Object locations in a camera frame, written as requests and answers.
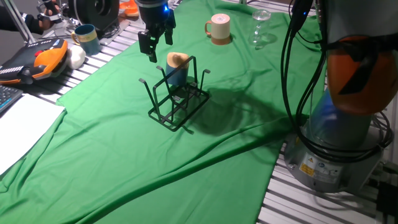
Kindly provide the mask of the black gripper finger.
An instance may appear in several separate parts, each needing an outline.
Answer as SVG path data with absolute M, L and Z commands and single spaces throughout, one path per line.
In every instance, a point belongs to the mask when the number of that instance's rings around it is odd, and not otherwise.
M 165 43 L 167 45 L 173 45 L 173 30 L 175 29 L 175 19 L 168 18 L 165 23 Z
M 149 60 L 153 63 L 157 62 L 157 56 L 155 53 L 155 48 L 157 45 L 157 39 L 152 39 L 149 30 L 138 32 L 140 51 L 146 54 Z

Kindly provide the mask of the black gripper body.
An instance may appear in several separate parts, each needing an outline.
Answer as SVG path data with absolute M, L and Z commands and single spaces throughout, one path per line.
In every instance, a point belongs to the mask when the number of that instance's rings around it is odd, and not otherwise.
M 136 0 L 141 19 L 150 35 L 162 35 L 176 28 L 174 11 L 168 0 Z

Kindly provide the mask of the person's hand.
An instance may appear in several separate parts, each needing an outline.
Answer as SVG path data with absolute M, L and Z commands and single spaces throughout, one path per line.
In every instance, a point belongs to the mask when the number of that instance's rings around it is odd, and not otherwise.
M 60 7 L 56 0 L 52 0 L 52 2 L 53 2 L 54 7 L 56 8 L 56 13 L 58 14 Z M 44 14 L 46 16 L 51 16 L 53 14 L 53 11 L 46 8 L 44 11 Z M 53 25 L 54 25 L 54 21 L 51 21 L 50 19 L 44 18 L 42 20 L 39 20 L 39 27 L 40 27 L 41 31 L 49 30 Z

